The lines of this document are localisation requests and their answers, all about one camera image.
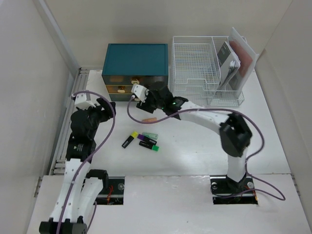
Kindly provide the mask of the teal drawer cabinet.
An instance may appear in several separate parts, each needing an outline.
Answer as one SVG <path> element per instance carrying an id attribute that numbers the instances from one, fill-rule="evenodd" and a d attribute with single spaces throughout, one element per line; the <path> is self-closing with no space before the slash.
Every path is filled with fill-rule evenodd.
<path id="1" fill-rule="evenodd" d="M 149 88 L 155 82 L 168 84 L 169 53 L 165 43 L 108 44 L 102 79 L 111 101 L 128 102 L 135 84 Z"/>

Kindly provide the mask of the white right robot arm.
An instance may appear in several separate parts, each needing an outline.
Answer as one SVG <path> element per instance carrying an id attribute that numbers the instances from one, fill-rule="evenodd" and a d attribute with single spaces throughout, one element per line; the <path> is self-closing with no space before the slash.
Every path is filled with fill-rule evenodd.
<path id="1" fill-rule="evenodd" d="M 146 88 L 135 84 L 131 92 L 139 99 L 137 108 L 149 113 L 161 109 L 167 116 L 208 128 L 220 136 L 223 151 L 228 155 L 226 187 L 237 192 L 244 185 L 246 150 L 252 133 L 241 114 L 206 110 L 184 97 L 175 97 L 163 82 Z"/>

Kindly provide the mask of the black purple highlighter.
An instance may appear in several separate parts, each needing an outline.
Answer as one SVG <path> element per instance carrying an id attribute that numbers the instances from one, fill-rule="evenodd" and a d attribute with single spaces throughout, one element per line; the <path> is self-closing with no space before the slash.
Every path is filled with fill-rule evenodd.
<path id="1" fill-rule="evenodd" d="M 151 138 L 149 138 L 147 136 L 141 135 L 141 134 L 139 134 L 137 136 L 137 138 L 140 139 L 141 141 L 144 141 L 144 142 L 152 144 L 152 145 L 156 145 L 157 144 L 157 141 L 155 141 L 155 140 L 153 140 L 153 139 L 151 139 Z"/>

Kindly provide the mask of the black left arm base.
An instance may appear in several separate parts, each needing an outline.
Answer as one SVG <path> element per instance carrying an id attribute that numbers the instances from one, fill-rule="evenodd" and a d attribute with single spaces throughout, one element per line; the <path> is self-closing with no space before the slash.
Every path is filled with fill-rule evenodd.
<path id="1" fill-rule="evenodd" d="M 96 198 L 97 205 L 123 205 L 125 177 L 108 177 L 105 186 Z"/>

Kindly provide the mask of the aluminium rail frame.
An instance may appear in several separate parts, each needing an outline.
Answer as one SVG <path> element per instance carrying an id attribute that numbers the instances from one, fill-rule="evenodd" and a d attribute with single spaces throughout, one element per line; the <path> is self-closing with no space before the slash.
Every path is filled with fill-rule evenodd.
<path id="1" fill-rule="evenodd" d="M 84 90 L 87 87 L 88 76 L 91 70 L 101 71 L 102 69 L 95 66 L 80 67 L 74 74 L 69 74 L 63 103 L 64 108 L 61 111 L 51 156 L 45 171 L 47 176 L 53 175 L 57 164 L 60 164 L 65 160 L 68 140 L 71 133 L 70 117 L 71 114 L 76 110 L 74 107 L 74 102 L 71 99 L 71 95 L 72 93 Z"/>

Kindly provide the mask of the black green highlighter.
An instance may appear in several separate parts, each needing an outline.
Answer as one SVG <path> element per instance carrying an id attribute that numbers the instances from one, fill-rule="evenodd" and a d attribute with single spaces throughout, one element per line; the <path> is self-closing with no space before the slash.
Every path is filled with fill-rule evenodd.
<path id="1" fill-rule="evenodd" d="M 145 141 L 140 141 L 139 142 L 139 145 L 144 147 L 144 148 L 147 148 L 147 149 L 150 149 L 152 151 L 155 151 L 155 152 L 158 152 L 159 151 L 159 147 L 156 146 L 156 145 L 153 145 L 151 143 L 148 143 L 148 142 L 145 142 Z"/>

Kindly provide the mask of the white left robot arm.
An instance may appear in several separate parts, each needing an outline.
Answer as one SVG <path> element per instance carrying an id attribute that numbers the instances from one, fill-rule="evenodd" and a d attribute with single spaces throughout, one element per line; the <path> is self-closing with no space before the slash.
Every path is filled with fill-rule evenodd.
<path id="1" fill-rule="evenodd" d="M 86 219 L 96 206 L 96 198 L 109 188 L 107 171 L 90 166 L 97 148 L 97 129 L 100 123 L 115 118 L 116 104 L 97 98 L 96 104 L 86 101 L 75 106 L 62 187 L 48 221 L 40 223 L 41 234 L 87 233 Z"/>

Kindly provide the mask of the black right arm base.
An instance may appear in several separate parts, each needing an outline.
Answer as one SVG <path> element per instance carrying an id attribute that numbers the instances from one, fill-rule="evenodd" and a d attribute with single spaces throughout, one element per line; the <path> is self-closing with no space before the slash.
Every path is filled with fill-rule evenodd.
<path id="1" fill-rule="evenodd" d="M 250 176 L 235 182 L 226 175 L 215 175 L 210 177 L 210 183 L 214 205 L 258 204 Z"/>

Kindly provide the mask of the clear mesh zip pouch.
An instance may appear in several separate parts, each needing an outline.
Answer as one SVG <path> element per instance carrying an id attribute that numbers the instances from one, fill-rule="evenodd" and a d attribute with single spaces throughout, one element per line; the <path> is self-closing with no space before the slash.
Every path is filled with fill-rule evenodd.
<path id="1" fill-rule="evenodd" d="M 259 54 L 251 48 L 234 27 L 231 29 L 228 41 L 240 61 L 240 68 L 236 75 L 229 81 L 229 84 L 234 91 L 241 92 L 255 68 Z"/>

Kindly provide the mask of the orange transparent stapler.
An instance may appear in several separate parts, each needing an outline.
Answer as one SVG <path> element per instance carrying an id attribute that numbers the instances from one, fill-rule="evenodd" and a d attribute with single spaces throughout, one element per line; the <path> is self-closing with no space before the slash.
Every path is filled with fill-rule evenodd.
<path id="1" fill-rule="evenodd" d="M 153 118 L 146 118 L 146 119 L 143 119 L 143 120 L 142 120 L 142 122 L 147 122 L 147 123 L 149 123 L 149 122 L 155 122 L 155 121 L 157 121 L 157 118 L 156 118 L 156 117 L 153 117 Z"/>

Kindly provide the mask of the Canon setup guide booklet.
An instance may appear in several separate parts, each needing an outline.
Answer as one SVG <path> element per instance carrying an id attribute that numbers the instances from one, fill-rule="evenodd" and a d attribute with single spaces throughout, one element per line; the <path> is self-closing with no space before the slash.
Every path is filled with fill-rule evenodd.
<path id="1" fill-rule="evenodd" d="M 240 68 L 240 60 L 227 41 L 222 44 L 217 53 L 217 58 L 221 74 L 218 88 L 222 89 L 237 73 Z"/>

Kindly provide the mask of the black yellow highlighter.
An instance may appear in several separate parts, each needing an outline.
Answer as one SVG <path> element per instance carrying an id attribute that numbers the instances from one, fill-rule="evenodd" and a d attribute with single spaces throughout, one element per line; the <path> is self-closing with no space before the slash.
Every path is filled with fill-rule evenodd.
<path id="1" fill-rule="evenodd" d="M 134 131 L 132 132 L 129 137 L 123 142 L 122 148 L 126 148 L 135 138 L 137 138 L 138 132 Z"/>

